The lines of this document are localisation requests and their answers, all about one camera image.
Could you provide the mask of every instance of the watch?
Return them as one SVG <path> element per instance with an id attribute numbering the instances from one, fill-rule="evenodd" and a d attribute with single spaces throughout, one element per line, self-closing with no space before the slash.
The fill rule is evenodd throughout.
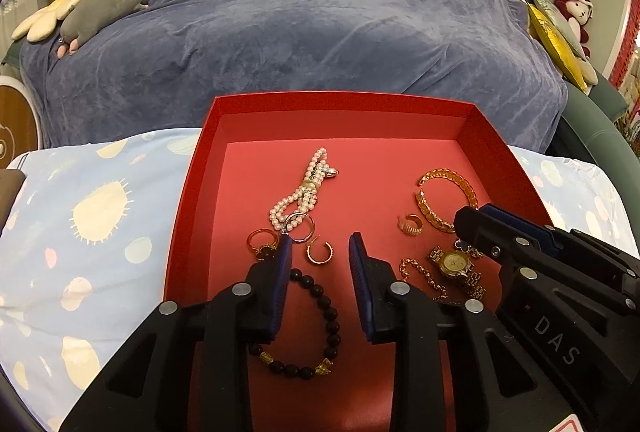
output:
<path id="1" fill-rule="evenodd" d="M 455 280 L 470 298 L 482 300 L 486 292 L 478 285 L 482 274 L 473 272 L 474 265 L 466 253 L 457 250 L 445 253 L 436 246 L 429 254 L 429 259 L 440 268 L 444 276 Z"/>

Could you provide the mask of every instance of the red plush toy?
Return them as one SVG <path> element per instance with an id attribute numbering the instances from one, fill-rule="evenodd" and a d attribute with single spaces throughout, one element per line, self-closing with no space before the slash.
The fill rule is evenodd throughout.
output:
<path id="1" fill-rule="evenodd" d="M 556 0 L 556 6 L 569 22 L 569 26 L 580 41 L 580 44 L 586 44 L 589 41 L 589 34 L 584 29 L 590 18 L 593 17 L 593 2 L 590 0 Z M 588 57 L 591 52 L 585 46 L 584 54 Z"/>

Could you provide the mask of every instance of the gray plush toy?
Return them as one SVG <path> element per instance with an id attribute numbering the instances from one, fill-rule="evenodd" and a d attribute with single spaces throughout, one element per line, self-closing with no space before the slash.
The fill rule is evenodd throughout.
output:
<path id="1" fill-rule="evenodd" d="M 73 54 L 98 31 L 135 11 L 148 8 L 148 0 L 82 0 L 60 27 L 58 58 Z"/>

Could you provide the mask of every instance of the blue blanket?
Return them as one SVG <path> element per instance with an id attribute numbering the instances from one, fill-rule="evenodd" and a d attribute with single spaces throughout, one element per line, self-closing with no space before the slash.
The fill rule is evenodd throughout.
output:
<path id="1" fill-rule="evenodd" d="M 509 144 L 543 151 L 567 91 L 519 0 L 149 0 L 57 60 L 25 44 L 51 146 L 201 126 L 212 99 L 383 91 L 477 104 Z"/>

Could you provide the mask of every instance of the pink plush foot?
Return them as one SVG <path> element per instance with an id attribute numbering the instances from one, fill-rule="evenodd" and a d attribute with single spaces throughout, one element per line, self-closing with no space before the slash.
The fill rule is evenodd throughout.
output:
<path id="1" fill-rule="evenodd" d="M 76 51 L 78 50 L 79 50 L 78 39 L 76 38 L 75 40 L 71 41 L 71 44 L 69 44 L 69 54 L 72 55 L 73 53 L 76 53 Z"/>

